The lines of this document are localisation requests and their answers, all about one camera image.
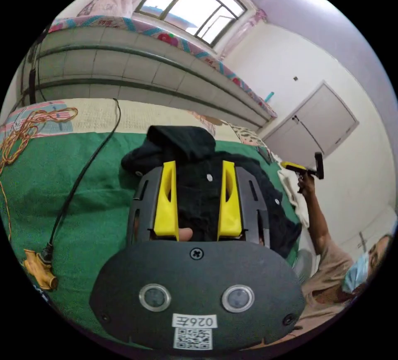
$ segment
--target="label sticker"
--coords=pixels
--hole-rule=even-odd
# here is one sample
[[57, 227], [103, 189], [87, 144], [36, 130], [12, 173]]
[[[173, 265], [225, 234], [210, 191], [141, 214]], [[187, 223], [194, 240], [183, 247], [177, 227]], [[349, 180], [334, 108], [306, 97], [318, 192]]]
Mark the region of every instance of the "label sticker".
[[174, 333], [174, 349], [213, 350], [211, 328], [176, 328]]
[[191, 314], [173, 313], [172, 327], [174, 328], [217, 328], [217, 315], [195, 316]]
[[217, 315], [195, 316], [173, 314], [174, 349], [213, 350], [213, 328], [217, 328]]

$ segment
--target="pink blanket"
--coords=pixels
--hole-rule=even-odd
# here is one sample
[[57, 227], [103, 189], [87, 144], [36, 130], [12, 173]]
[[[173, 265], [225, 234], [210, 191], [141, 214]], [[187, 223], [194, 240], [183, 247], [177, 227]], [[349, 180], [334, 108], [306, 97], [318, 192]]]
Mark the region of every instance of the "pink blanket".
[[92, 0], [78, 16], [120, 16], [131, 18], [133, 14], [133, 0]]

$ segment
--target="green bedsheet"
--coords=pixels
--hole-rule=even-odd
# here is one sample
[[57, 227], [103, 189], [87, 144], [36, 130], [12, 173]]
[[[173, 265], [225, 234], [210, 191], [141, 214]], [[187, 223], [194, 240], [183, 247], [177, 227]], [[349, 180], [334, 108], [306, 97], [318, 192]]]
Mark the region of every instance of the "green bedsheet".
[[[24, 248], [41, 251], [58, 210], [81, 169], [107, 133], [77, 133], [37, 138], [29, 142], [17, 161], [0, 177], [12, 222], [12, 247], [19, 260]], [[126, 224], [138, 178], [120, 168], [121, 158], [140, 146], [144, 134], [115, 133], [97, 155], [81, 181], [68, 214], [54, 239], [54, 274], [59, 287], [49, 295], [63, 314], [103, 337], [106, 334], [88, 304], [91, 289], [104, 263], [125, 246]], [[260, 161], [276, 189], [283, 193], [286, 216], [298, 222], [277, 175], [277, 164], [268, 165], [255, 147], [218, 141], [216, 150], [239, 153]], [[4, 201], [1, 217], [7, 229]], [[296, 259], [298, 241], [287, 261]]]

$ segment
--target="beige shirt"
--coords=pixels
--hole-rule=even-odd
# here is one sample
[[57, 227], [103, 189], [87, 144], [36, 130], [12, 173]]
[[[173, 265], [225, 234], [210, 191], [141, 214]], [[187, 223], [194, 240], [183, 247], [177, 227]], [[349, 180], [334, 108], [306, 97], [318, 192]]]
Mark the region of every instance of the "beige shirt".
[[300, 326], [302, 329], [293, 330], [286, 339], [297, 337], [318, 327], [344, 309], [347, 302], [320, 304], [314, 299], [313, 293], [341, 284], [353, 263], [352, 258], [332, 240], [327, 243], [320, 257], [317, 272], [301, 287], [306, 299], [306, 307], [298, 319], [296, 327]]

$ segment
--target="qr code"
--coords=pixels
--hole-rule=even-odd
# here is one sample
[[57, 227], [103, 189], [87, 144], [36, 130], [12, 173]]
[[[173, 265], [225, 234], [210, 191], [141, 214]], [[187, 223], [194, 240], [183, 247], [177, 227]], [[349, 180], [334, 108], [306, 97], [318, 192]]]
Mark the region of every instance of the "qr code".
[[176, 328], [174, 348], [188, 350], [212, 350], [211, 329]]

